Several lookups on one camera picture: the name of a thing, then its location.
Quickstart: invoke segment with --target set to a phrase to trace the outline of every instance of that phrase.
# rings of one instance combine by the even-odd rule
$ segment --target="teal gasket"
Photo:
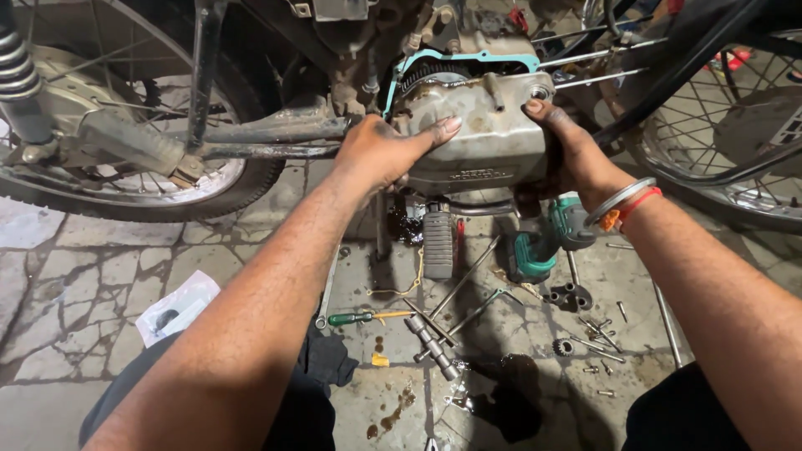
[[[387,115],[390,113],[390,106],[392,105],[393,94],[395,94],[395,89],[398,87],[398,83],[403,77],[403,75],[409,70],[410,66],[418,59],[423,58],[424,56],[431,56],[433,58],[437,58],[440,61],[459,61],[461,59],[474,59],[477,61],[483,61],[486,63],[504,63],[509,61],[517,61],[518,63],[523,64],[529,69],[529,73],[536,71],[537,68],[541,65],[541,61],[535,55],[493,55],[489,51],[481,51],[479,53],[470,53],[470,54],[456,54],[456,55],[443,55],[438,51],[434,51],[432,49],[423,49],[421,51],[417,51],[413,56],[410,56],[406,60],[398,63],[393,68],[393,78],[390,82],[390,87],[387,90],[387,105],[384,107],[384,112],[382,116],[386,119]]]

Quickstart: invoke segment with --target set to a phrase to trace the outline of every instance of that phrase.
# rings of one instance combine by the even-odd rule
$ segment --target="cordless drill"
[[[593,245],[596,235],[583,224],[587,216],[576,193],[551,200],[540,233],[519,232],[506,237],[507,278],[515,283],[544,282],[557,263],[555,256],[560,248],[575,251]]]

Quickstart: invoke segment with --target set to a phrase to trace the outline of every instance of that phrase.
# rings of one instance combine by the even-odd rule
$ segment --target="fingernail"
[[[537,114],[543,109],[543,103],[537,99],[529,99],[526,101],[526,111]]]
[[[451,116],[443,122],[443,129],[448,133],[456,132],[462,127],[462,118],[459,116]]]

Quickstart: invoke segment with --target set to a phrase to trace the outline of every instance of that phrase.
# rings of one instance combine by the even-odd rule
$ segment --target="hero honda logo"
[[[476,180],[483,178],[498,178],[507,176],[508,174],[506,172],[498,171],[495,169],[469,169],[469,170],[459,171],[456,174],[448,176],[448,180]]]

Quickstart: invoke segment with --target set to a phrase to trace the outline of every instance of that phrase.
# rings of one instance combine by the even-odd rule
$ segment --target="green screwdriver handle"
[[[365,313],[341,313],[329,316],[329,324],[332,326],[342,326],[343,324],[353,324],[357,321],[368,322],[373,319],[373,314],[369,311]]]

